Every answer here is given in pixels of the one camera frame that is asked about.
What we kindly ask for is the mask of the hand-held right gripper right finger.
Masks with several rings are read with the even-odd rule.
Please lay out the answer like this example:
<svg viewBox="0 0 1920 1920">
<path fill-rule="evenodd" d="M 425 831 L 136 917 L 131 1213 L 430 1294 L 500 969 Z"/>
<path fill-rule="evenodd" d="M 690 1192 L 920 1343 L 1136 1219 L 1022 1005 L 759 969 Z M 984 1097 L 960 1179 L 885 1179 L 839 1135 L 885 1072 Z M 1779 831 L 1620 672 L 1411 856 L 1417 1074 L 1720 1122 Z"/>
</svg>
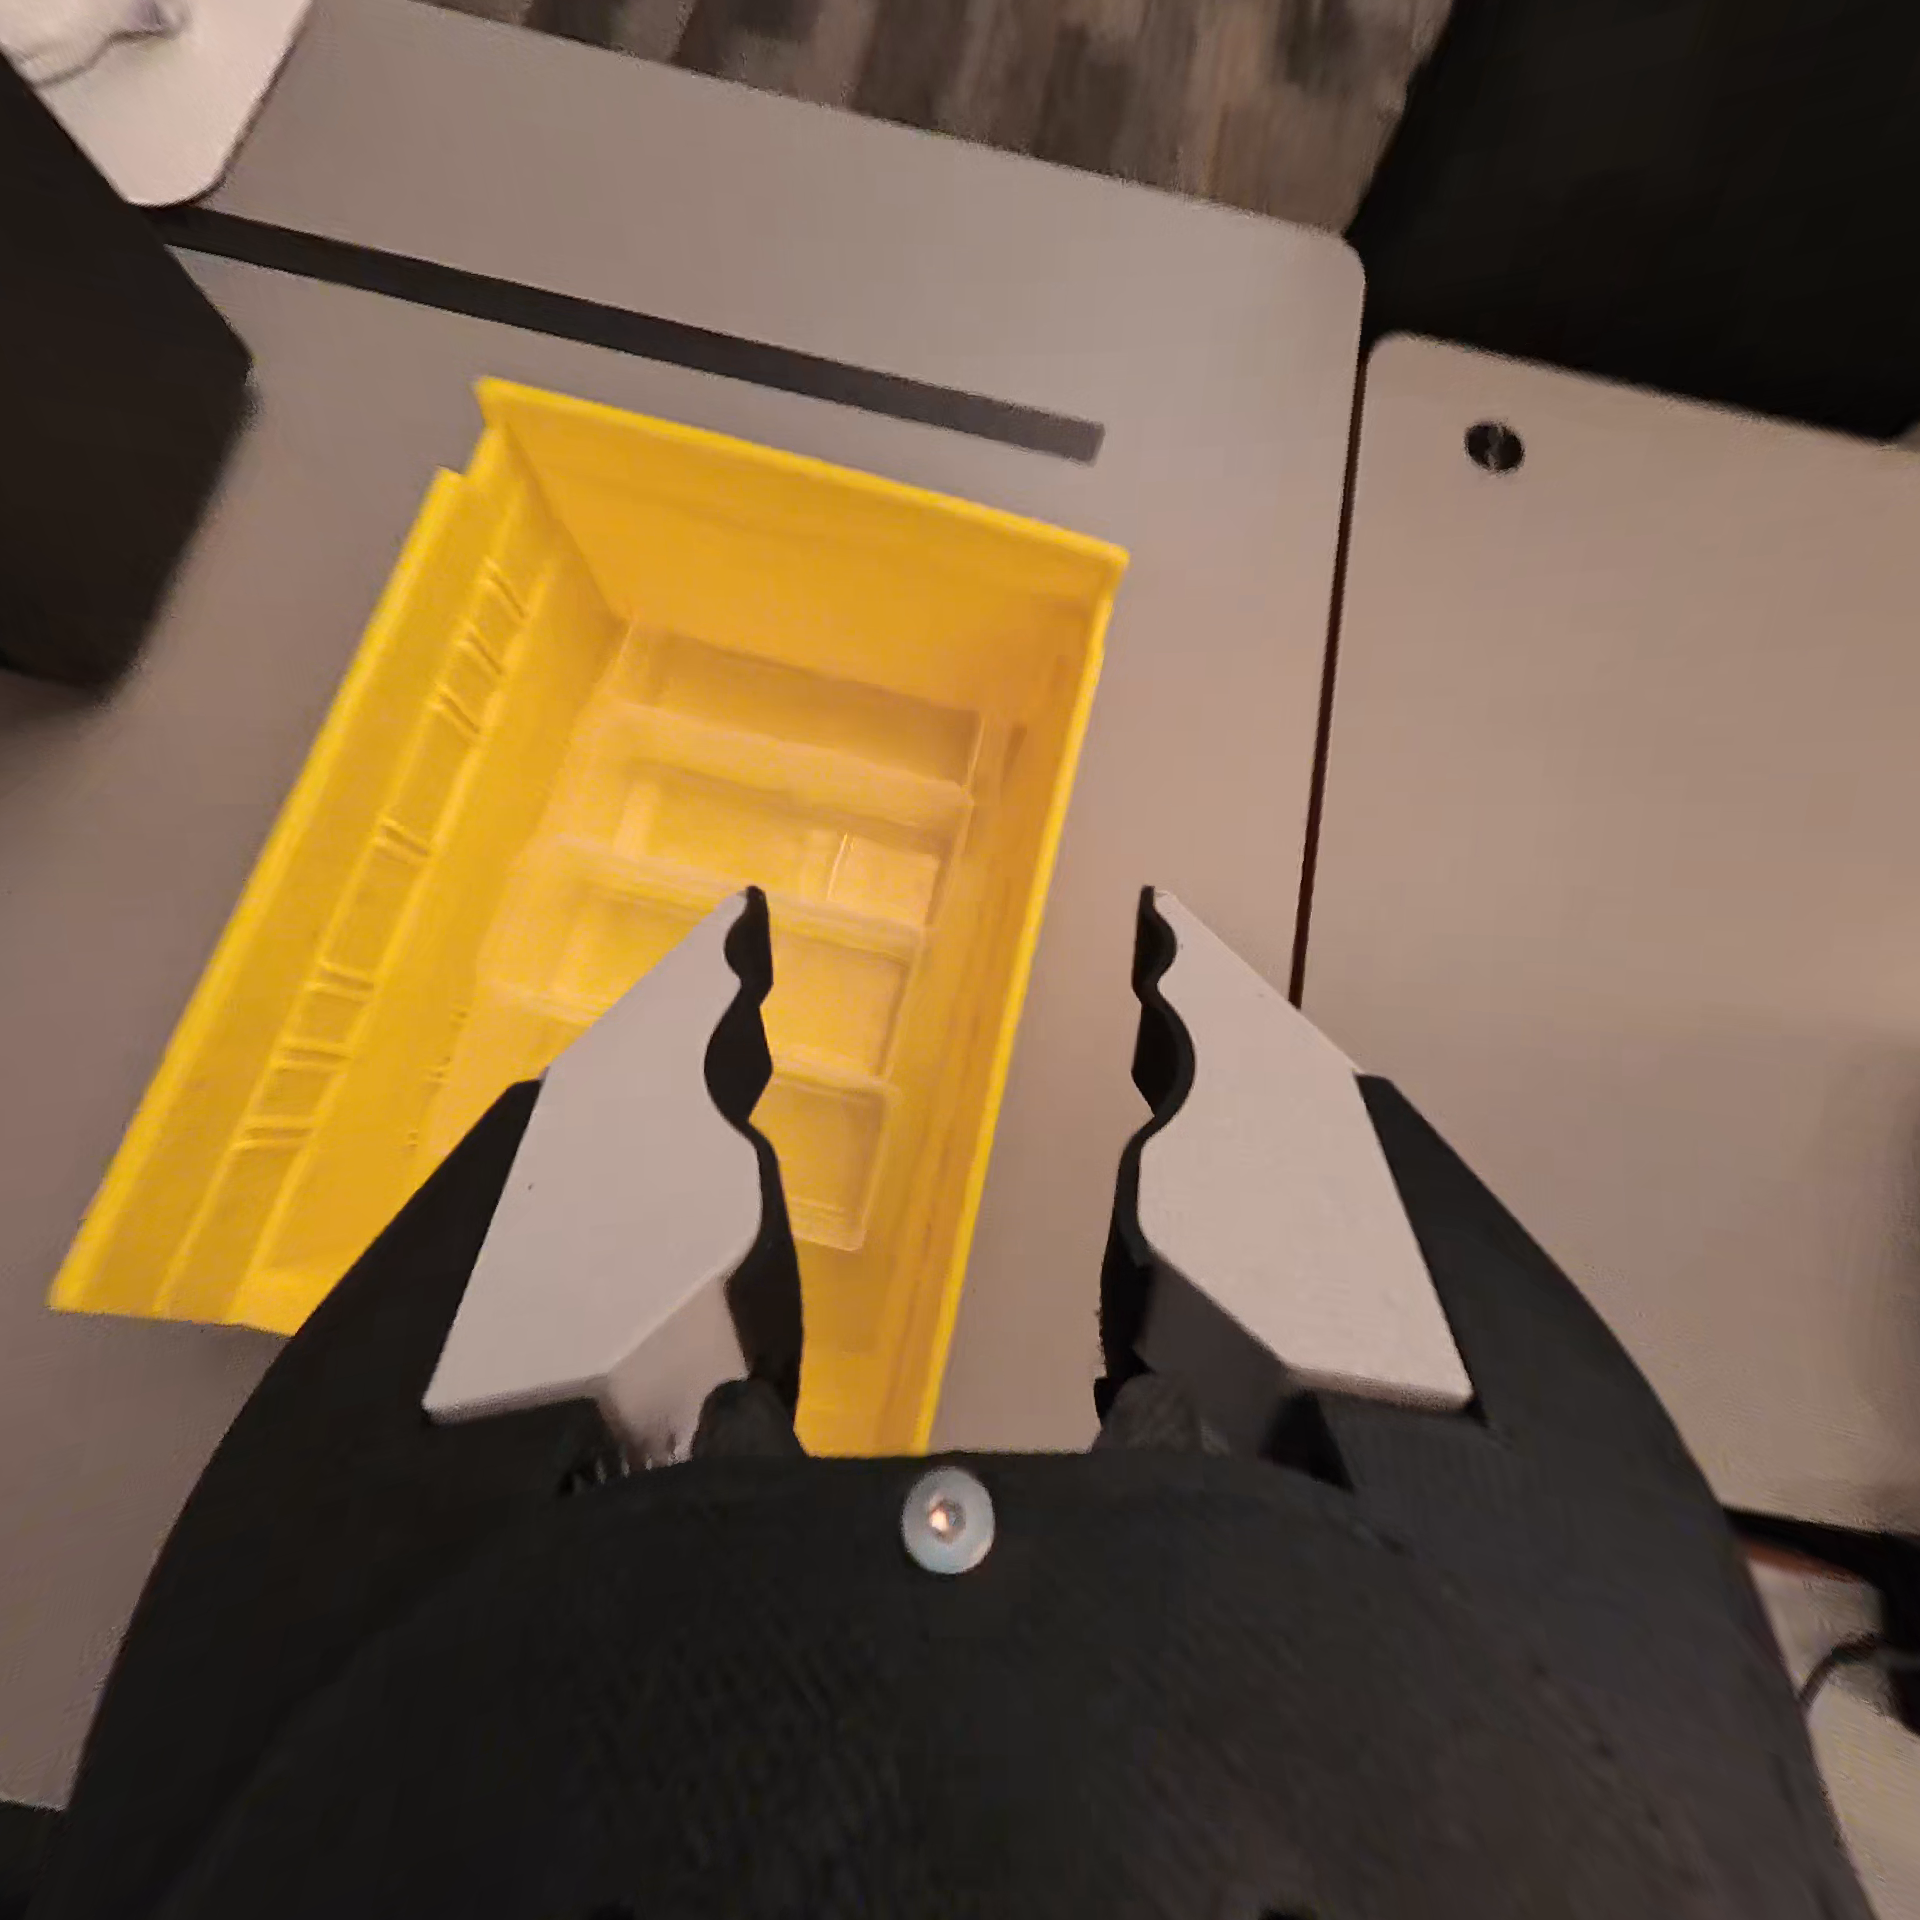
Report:
<svg viewBox="0 0 1920 1920">
<path fill-rule="evenodd" d="M 1469 1367 L 1355 1060 L 1156 886 L 1130 987 L 1144 1116 L 1099 1256 L 1099 1414 L 1166 1378 L 1231 1452 L 1267 1452 L 1320 1393 L 1466 1414 Z"/>
</svg>

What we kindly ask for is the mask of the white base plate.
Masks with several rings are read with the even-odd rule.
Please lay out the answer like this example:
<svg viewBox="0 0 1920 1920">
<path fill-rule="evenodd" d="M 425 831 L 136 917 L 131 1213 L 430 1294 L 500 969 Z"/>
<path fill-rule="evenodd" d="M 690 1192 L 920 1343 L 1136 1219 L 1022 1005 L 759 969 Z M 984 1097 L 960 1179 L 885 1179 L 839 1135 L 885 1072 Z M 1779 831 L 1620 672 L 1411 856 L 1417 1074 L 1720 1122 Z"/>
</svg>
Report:
<svg viewBox="0 0 1920 1920">
<path fill-rule="evenodd" d="M 2 61 L 134 207 L 222 184 L 311 3 L 2 3 Z"/>
</svg>

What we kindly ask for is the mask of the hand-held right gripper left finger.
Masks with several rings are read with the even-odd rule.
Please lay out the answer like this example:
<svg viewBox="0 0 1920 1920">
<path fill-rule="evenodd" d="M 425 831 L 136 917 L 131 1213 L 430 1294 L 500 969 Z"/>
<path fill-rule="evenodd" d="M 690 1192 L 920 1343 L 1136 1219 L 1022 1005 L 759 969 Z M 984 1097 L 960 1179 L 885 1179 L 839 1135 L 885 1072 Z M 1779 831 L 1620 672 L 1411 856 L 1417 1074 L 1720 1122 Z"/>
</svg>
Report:
<svg viewBox="0 0 1920 1920">
<path fill-rule="evenodd" d="M 421 1397 L 437 1426 L 580 1401 L 631 1462 L 802 1452 L 771 987 L 751 886 L 541 1072 Z"/>
</svg>

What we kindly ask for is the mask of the yellow storage bin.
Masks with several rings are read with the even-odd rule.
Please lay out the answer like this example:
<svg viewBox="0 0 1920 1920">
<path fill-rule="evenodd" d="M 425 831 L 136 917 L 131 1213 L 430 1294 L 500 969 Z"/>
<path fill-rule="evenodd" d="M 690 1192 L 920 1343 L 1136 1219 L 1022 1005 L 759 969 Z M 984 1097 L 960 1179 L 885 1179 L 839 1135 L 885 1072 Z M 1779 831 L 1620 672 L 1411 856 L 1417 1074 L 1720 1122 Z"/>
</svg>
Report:
<svg viewBox="0 0 1920 1920">
<path fill-rule="evenodd" d="M 920 1452 L 1127 551 L 482 379 L 49 1306 L 293 1336 L 446 1157 L 427 1109 L 632 628 L 987 723 L 860 1252 L 799 1246 L 809 1452 Z"/>
</svg>

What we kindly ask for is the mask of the black drawer cabinet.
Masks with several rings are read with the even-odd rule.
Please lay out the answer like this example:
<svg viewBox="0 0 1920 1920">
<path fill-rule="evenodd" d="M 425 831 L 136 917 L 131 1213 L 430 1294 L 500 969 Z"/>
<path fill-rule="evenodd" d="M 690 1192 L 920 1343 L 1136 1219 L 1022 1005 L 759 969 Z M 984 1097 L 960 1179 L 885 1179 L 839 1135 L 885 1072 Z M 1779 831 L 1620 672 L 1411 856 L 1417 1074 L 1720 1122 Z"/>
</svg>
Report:
<svg viewBox="0 0 1920 1920">
<path fill-rule="evenodd" d="M 253 353 L 2 61 L 2 668 L 123 677 L 253 407 Z"/>
</svg>

